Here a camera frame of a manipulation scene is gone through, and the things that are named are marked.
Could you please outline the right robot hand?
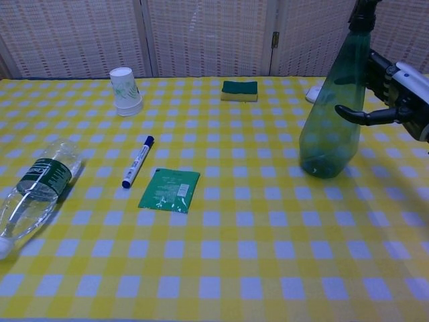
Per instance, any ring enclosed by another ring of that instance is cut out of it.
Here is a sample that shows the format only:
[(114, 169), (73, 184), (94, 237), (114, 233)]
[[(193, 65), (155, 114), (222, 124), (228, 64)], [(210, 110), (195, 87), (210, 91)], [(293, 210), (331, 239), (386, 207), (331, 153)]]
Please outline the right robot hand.
[(398, 123), (419, 142), (428, 141), (428, 77), (405, 62), (392, 63), (370, 50), (365, 69), (365, 87), (387, 105), (366, 113), (336, 105), (343, 119), (358, 125)]

